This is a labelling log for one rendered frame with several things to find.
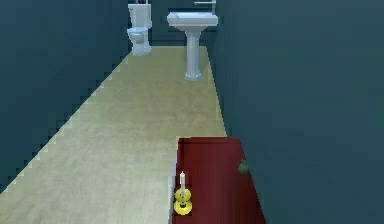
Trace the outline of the grey sink faucet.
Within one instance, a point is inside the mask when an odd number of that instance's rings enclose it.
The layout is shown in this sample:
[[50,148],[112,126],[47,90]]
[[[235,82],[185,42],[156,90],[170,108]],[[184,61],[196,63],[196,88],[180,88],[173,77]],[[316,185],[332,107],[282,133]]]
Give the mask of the grey sink faucet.
[[209,0],[209,1],[194,1],[194,5],[210,5],[212,14],[216,14],[216,4],[217,0]]

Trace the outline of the white candle yellow holder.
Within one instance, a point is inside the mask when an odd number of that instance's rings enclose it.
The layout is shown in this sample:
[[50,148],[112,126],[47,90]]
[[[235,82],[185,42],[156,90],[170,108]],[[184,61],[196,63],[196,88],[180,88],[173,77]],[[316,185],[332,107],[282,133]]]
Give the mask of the white candle yellow holder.
[[179,175],[180,188],[174,193],[173,209],[178,215],[188,215],[193,208],[191,197],[192,193],[186,188],[186,174],[181,172]]

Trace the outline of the white toilet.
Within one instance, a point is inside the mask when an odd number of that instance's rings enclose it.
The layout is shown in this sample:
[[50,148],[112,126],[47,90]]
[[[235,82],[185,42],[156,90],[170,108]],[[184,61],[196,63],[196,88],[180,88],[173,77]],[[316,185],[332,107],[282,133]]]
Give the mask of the white toilet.
[[132,42],[132,54],[144,56],[151,51],[149,44],[149,30],[152,28],[151,5],[129,4],[128,9],[132,27],[127,29],[127,34]]

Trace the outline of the white pedestal sink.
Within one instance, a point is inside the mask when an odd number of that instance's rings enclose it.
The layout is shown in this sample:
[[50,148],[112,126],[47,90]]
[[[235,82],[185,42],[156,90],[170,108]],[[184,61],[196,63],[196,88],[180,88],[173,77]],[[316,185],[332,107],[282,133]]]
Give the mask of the white pedestal sink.
[[198,81],[201,78],[199,69],[199,40],[201,32],[208,27],[218,25],[218,17],[212,12],[170,12],[167,22],[171,27],[185,33],[187,38],[187,70],[185,79]]

